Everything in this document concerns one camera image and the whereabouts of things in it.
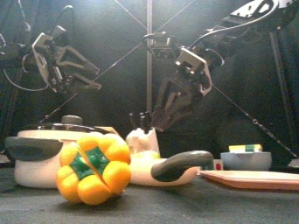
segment metal pole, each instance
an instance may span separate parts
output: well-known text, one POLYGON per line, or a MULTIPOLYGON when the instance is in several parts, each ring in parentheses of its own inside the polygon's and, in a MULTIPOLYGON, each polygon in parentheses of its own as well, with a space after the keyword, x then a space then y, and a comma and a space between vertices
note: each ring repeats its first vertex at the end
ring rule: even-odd
POLYGON ((271 46, 273 50, 273 56, 275 56, 275 69, 276 69, 276 75, 277 75, 277 81, 280 85, 280 93, 283 97, 283 104, 284 104, 284 116, 285 116, 285 123, 287 123, 287 129, 288 129, 288 135, 291 138, 291 145, 292 147, 297 147, 297 136, 295 134, 295 123, 293 123, 293 115, 292 111, 289 109, 289 97, 287 95, 287 85, 285 85, 285 73, 284 73, 284 67, 283 67, 283 61, 281 61, 281 53, 279 50, 279 44, 276 39, 276 33, 272 31, 269 32, 269 40, 271 40, 271 46))
MULTIPOLYGON (((152 0, 146 0, 146 34, 153 32, 153 2, 152 0)), ((152 72, 153 72, 153 65, 152 65, 152 54, 146 52, 146 93, 145 93, 145 110, 152 111, 152 72)))

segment black backdrop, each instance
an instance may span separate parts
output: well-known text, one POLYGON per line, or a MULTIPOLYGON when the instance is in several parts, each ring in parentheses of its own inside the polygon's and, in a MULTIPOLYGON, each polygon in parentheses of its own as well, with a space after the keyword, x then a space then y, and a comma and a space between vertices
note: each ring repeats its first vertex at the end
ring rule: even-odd
MULTIPOLYGON (((186 46, 245 2, 153 1, 153 32, 165 31, 186 46)), ((102 88, 69 100, 70 94, 54 94, 49 89, 41 92, 18 90, 1 74, 1 142, 6 136, 14 136, 25 124, 36 123, 45 115, 50 115, 48 122, 58 122, 64 115, 80 116, 85 125, 112 126, 125 137, 130 131, 128 114, 145 111, 146 57, 140 42, 146 32, 146 1, 22 0, 21 3, 32 31, 25 33, 20 26, 17 1, 4 0, 0 3, 0 33, 5 41, 30 44, 41 32, 61 25, 69 32, 72 46, 100 69, 97 82, 102 88), (73 10, 61 14, 65 5, 72 5, 73 10)), ((276 138, 299 153, 296 133, 289 130, 289 126, 297 130, 296 25, 297 17, 277 33, 287 91, 281 93, 268 33, 263 33, 259 43, 239 49, 236 55, 225 59, 224 66, 212 71, 212 81, 276 138)), ((154 104, 160 81, 172 75, 174 66, 168 59, 153 59, 152 66, 154 104)), ((42 86, 37 73, 22 73, 14 69, 6 72, 22 87, 42 86)), ((264 150, 272 151, 273 165, 287 165, 292 158, 214 89, 200 101, 193 115, 164 133, 157 133, 157 137, 164 157, 181 151, 208 150, 217 158, 231 144, 263 144, 264 150)))

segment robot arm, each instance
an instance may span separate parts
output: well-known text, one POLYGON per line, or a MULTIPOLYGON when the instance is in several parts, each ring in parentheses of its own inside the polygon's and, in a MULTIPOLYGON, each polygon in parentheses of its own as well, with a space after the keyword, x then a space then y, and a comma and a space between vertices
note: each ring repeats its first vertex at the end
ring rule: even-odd
POLYGON ((66 31, 56 26, 50 35, 40 34, 32 46, 0 41, 0 69, 21 67, 40 72, 54 93, 100 90, 101 85, 81 73, 98 74, 97 67, 68 45, 66 31))
MULTIPOLYGON (((152 126, 158 131, 192 114, 193 104, 210 91, 209 71, 235 54, 235 49, 260 40, 260 32, 281 29, 293 20, 297 9, 299 0, 253 0, 222 18, 221 25, 206 30, 188 48, 180 49, 176 74, 162 80, 152 113, 152 126)), ((174 58, 174 43, 169 41, 173 36, 161 33, 144 38, 153 39, 146 48, 157 59, 174 58)))

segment pink cutting board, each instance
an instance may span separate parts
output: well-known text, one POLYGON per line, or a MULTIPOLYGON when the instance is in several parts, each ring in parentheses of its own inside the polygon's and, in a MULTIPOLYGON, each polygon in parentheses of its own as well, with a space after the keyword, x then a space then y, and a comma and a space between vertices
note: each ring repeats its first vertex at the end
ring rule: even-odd
POLYGON ((200 171, 200 175, 236 188, 299 191, 299 174, 273 171, 200 171))

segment black table surface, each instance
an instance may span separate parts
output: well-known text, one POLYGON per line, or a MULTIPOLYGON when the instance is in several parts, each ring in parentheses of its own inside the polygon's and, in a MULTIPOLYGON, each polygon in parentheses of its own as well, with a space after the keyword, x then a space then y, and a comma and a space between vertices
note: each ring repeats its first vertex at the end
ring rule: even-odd
POLYGON ((128 185, 98 206, 70 204, 56 189, 14 183, 0 169, 0 223, 299 223, 299 192, 236 189, 202 177, 180 186, 128 185))

